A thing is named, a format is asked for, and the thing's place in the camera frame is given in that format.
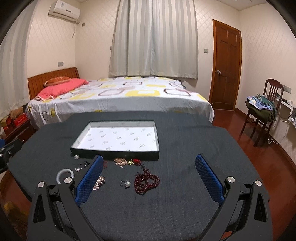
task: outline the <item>air conditioner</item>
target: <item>air conditioner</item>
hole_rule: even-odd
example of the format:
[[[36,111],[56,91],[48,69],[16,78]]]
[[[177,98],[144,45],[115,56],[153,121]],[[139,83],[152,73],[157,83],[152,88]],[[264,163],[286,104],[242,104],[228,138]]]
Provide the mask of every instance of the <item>air conditioner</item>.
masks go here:
[[[58,17],[60,19],[76,22],[80,15],[80,9],[71,6],[63,1],[55,1],[50,9],[48,16]]]

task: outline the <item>brown plush toy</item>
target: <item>brown plush toy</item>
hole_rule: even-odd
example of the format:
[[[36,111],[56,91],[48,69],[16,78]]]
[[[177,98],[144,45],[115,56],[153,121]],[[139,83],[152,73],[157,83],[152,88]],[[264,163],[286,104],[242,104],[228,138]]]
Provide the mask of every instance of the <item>brown plush toy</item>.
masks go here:
[[[18,118],[21,114],[24,113],[24,109],[22,107],[18,108],[18,109],[15,109],[15,110],[12,110],[10,112],[10,118],[12,120],[15,120],[16,118]]]

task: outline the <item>green seat cushion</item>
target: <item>green seat cushion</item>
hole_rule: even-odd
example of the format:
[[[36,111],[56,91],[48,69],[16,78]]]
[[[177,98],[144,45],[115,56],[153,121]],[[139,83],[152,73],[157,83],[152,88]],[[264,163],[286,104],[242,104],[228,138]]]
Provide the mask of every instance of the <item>green seat cushion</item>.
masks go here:
[[[249,104],[249,101],[246,101],[246,106],[250,110],[251,115],[258,118],[262,122],[272,120],[272,111],[269,110],[258,110],[255,106]]]

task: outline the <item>rectangular tray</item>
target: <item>rectangular tray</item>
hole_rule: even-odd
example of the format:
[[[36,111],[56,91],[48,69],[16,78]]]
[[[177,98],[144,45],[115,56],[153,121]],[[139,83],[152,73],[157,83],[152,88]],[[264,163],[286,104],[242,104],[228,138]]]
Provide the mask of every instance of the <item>rectangular tray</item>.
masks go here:
[[[70,149],[74,155],[89,158],[101,155],[105,160],[155,161],[159,157],[154,121],[90,122]]]

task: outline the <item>wooden floor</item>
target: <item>wooden floor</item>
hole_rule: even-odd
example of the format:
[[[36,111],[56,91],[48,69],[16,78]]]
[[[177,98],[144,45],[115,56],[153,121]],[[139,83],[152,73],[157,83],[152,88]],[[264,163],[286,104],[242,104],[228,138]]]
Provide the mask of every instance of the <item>wooden floor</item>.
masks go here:
[[[296,214],[295,170],[288,159],[279,151],[276,144],[253,147],[257,133],[254,134],[253,139],[249,138],[252,133],[249,124],[244,133],[240,135],[244,118],[236,112],[215,110],[213,124],[229,131],[261,176],[271,196],[269,204],[273,222],[273,235],[274,241],[277,240]],[[6,201],[12,201],[21,210],[25,212],[29,210],[29,201],[21,192],[9,171],[5,174],[0,187],[2,204]]]

